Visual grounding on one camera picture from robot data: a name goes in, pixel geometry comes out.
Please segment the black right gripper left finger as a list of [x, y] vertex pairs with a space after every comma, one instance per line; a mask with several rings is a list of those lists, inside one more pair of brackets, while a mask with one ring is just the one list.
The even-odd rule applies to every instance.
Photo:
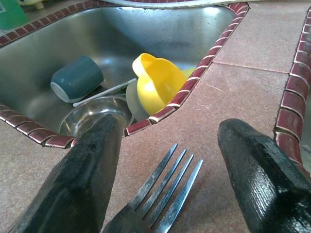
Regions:
[[121, 123], [100, 118], [57, 163], [13, 233], [99, 233], [116, 175]]

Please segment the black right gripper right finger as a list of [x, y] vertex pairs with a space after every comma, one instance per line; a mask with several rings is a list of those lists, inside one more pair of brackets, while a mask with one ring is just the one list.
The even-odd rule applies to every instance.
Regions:
[[252, 233], [309, 233], [311, 183], [276, 142], [248, 123], [219, 124], [218, 145]]

